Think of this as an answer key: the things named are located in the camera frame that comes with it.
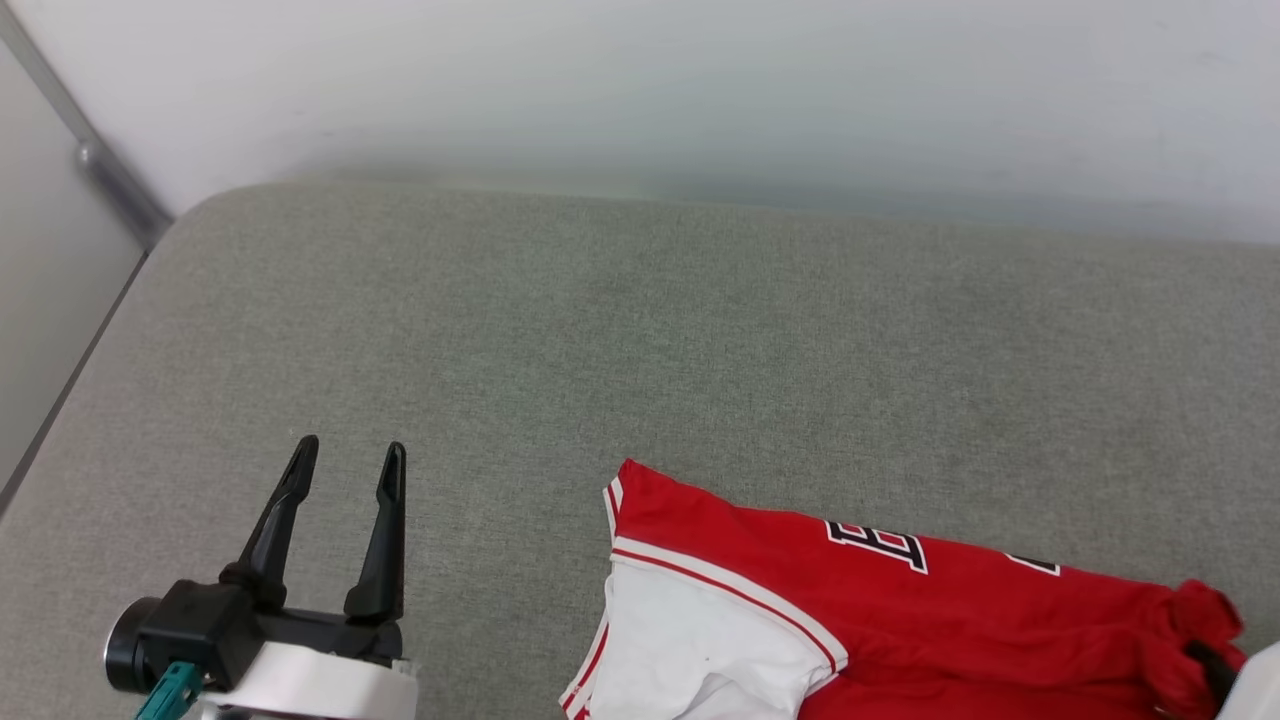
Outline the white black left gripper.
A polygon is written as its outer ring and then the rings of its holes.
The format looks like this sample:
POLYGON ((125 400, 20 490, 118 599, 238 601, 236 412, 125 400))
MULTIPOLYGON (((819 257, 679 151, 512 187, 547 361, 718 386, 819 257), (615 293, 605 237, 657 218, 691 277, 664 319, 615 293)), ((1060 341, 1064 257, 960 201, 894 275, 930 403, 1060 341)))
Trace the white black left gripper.
MULTIPOLYGON (((220 582, 247 591, 259 611, 284 607, 285 562, 296 515, 307 498, 319 439, 297 443, 239 557, 220 582)), ((378 515, 346 616, 279 612, 257 616, 265 643, 233 691, 205 692, 202 719, 412 719, 416 665, 403 655, 406 465, 388 447, 375 497, 378 515)))

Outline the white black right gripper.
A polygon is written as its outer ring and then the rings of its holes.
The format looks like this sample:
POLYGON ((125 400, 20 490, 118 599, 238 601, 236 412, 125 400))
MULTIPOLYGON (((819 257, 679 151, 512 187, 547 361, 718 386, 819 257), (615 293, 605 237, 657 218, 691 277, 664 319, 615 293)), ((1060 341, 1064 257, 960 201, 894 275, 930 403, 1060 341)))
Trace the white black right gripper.
POLYGON ((1225 701, 1217 720, 1280 719, 1279 642, 1252 655, 1238 676, 1220 652, 1202 642, 1189 642, 1188 656, 1199 664, 1213 701, 1225 701))

